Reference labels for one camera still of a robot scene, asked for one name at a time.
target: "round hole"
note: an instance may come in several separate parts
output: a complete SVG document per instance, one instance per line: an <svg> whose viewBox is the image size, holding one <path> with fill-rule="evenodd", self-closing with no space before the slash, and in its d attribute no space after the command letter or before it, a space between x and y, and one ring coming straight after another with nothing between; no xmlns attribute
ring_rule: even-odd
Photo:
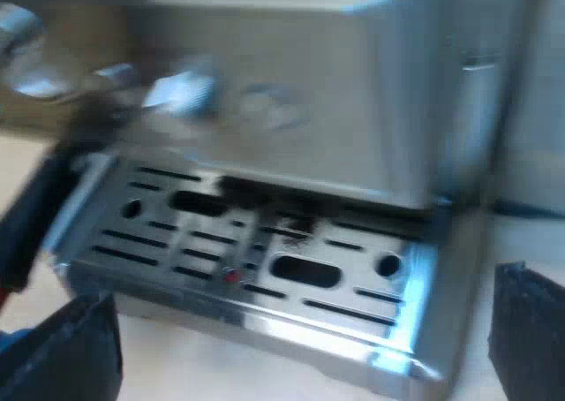
<svg viewBox="0 0 565 401"><path fill-rule="evenodd" d="M377 264L376 271L379 276L391 277L400 269L400 258L389 253L382 257Z"/></svg>
<svg viewBox="0 0 565 401"><path fill-rule="evenodd" d="M130 200L122 207L122 216L125 218L134 218L141 214L141 201Z"/></svg>

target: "slot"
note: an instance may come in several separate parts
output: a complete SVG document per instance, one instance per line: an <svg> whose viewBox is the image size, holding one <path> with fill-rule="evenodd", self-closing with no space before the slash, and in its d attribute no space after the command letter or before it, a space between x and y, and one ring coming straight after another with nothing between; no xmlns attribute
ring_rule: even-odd
<svg viewBox="0 0 565 401"><path fill-rule="evenodd" d="M164 231L177 231L178 227L172 224L166 224L161 222L148 222L148 226L155 227L156 229L163 229Z"/></svg>
<svg viewBox="0 0 565 401"><path fill-rule="evenodd" d="M131 187L137 187L138 189L145 189L147 191L153 191L153 192L159 192L161 190L161 187L159 186L150 185L141 182L130 182L128 185Z"/></svg>
<svg viewBox="0 0 565 401"><path fill-rule="evenodd" d="M112 238L119 238L123 240L130 240L131 242L138 242L140 244L155 246L157 248L166 248L168 246L167 244L159 240L142 238L140 236L130 235L128 233L122 233L121 231L110 231L106 229L102 231L102 235L111 236Z"/></svg>
<svg viewBox="0 0 565 401"><path fill-rule="evenodd" d="M107 248L105 246L93 246L92 250L97 253L104 253L112 257L121 258L124 260L135 261L141 264L146 264L148 266L156 266L159 261L152 260L151 258L142 257L141 255L135 255L133 253L125 253L124 251L119 251L117 249Z"/></svg>
<svg viewBox="0 0 565 401"><path fill-rule="evenodd" d="M308 238L307 234L298 231L292 231L289 229L280 229L278 227L261 227L261 231L264 231L265 233L273 233L275 235L288 236L290 238L296 238L296 239Z"/></svg>
<svg viewBox="0 0 565 401"><path fill-rule="evenodd" d="M379 299L381 301L394 302L395 304L400 304L401 302L403 302L396 295L392 295L392 294L389 294L389 293L377 292L377 291L369 291L368 289L356 288L355 293L357 295L361 295L362 297Z"/></svg>
<svg viewBox="0 0 565 401"><path fill-rule="evenodd" d="M173 271L180 273L181 275L196 277L197 279L201 280L210 280L212 278L212 275L210 275L209 273L204 273L203 271L195 269L188 269L186 267L176 266L175 268L173 268Z"/></svg>
<svg viewBox="0 0 565 401"><path fill-rule="evenodd" d="M205 253L203 251L197 251L195 249L186 248L183 249L183 253L186 255L192 255L193 257L203 258L204 260L219 261L222 257L216 255L215 253Z"/></svg>
<svg viewBox="0 0 565 401"><path fill-rule="evenodd" d="M213 240L214 242L221 242L223 244L230 244L233 245L237 243L235 239L232 238L225 238L224 236L213 235L211 233L205 233L204 231L193 231L191 233L195 238L203 238L207 240Z"/></svg>
<svg viewBox="0 0 565 401"><path fill-rule="evenodd" d="M271 289L263 288L261 286L256 286L254 284L244 284L243 288L249 292L260 293L261 295L268 295L269 297L274 297L278 299L286 298L286 295L279 291L273 291Z"/></svg>
<svg viewBox="0 0 565 401"><path fill-rule="evenodd" d="M166 178L179 178L181 180L191 180L192 182L200 182L202 178L192 176L190 174L175 173L173 171L152 169L151 167L138 167L137 171L147 174L155 174L156 176L164 176Z"/></svg>
<svg viewBox="0 0 565 401"><path fill-rule="evenodd" d="M331 304L326 304L324 302L314 301L312 299L304 299L302 301L306 306L313 306L314 308L319 308L320 310L329 311L330 313L337 313L342 315L347 315L353 317L354 319L366 320L368 322L384 324L387 326L394 326L396 323L392 319L386 317L381 317L379 315L373 315L369 313L362 313L356 310L350 310L349 308L344 308L342 306L333 306Z"/></svg>
<svg viewBox="0 0 565 401"><path fill-rule="evenodd" d="M364 250L364 248L362 246L355 245L355 244L348 244L347 242L341 242L339 240L326 239L326 243L328 245L331 245L331 246L337 246L339 248L350 249L352 251L363 251Z"/></svg>

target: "black object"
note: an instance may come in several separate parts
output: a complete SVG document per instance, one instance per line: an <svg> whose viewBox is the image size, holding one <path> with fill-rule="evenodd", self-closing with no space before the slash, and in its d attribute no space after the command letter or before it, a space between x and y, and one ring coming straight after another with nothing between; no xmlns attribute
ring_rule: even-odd
<svg viewBox="0 0 565 401"><path fill-rule="evenodd" d="M79 175L72 162L85 149L59 144L44 158L0 222L0 289L21 291L45 233Z"/></svg>
<svg viewBox="0 0 565 401"><path fill-rule="evenodd" d="M111 295L84 295L0 352L0 401L113 401L122 354Z"/></svg>
<svg viewBox="0 0 565 401"><path fill-rule="evenodd" d="M565 399L565 288L524 263L498 266L489 358L508 401Z"/></svg>

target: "chrome surface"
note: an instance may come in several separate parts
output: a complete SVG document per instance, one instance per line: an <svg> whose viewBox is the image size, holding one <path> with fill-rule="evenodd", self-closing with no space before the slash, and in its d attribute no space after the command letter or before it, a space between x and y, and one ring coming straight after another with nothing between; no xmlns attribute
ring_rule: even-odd
<svg viewBox="0 0 565 401"><path fill-rule="evenodd" d="M71 49L81 69L115 64L100 64L115 54L150 86L184 57L210 59L220 84L212 119L160 129L132 120L120 140L173 146L247 178L406 208L433 202L441 0L12 1L41 16L48 44ZM86 12L68 14L73 3ZM67 31L77 27L94 34ZM38 120L10 107L3 125L64 134L77 114L65 104Z"/></svg>
<svg viewBox="0 0 565 401"><path fill-rule="evenodd" d="M391 397L445 397L480 213L452 226L446 210L437 225L437 214L150 156L120 156L62 235L54 267L74 291L112 289L128 314L308 361Z"/></svg>
<svg viewBox="0 0 565 401"><path fill-rule="evenodd" d="M64 202L55 220L49 227L48 233L41 242L43 251L54 253L64 234L69 230L79 211L84 207L85 202L94 193L97 186L103 180L104 175L116 160L116 156L110 153L89 154L82 159L85 164L81 164L86 170L80 177L79 186Z"/></svg>
<svg viewBox="0 0 565 401"><path fill-rule="evenodd" d="M109 287L123 311L391 397L448 394L483 245L465 202L485 182L524 0L4 1L41 17L80 81L139 73L136 114L110 135L105 116L88 122L119 155L56 231L73 290ZM211 80L178 74L186 58L214 71L200 119L185 112ZM82 124L76 103L0 95L4 127Z"/></svg>

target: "stainless steel housing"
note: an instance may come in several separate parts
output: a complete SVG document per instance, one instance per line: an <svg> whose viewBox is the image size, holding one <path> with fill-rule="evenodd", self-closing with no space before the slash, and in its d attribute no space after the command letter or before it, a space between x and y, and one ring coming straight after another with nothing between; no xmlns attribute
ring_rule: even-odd
<svg viewBox="0 0 565 401"><path fill-rule="evenodd" d="M112 140L47 239L73 290L391 397L448 394L484 245L467 201L527 0L2 1L43 20L46 61L79 87L118 63L140 99L186 61L217 77L198 120L3 90L6 128ZM269 203L242 207L250 190Z"/></svg>

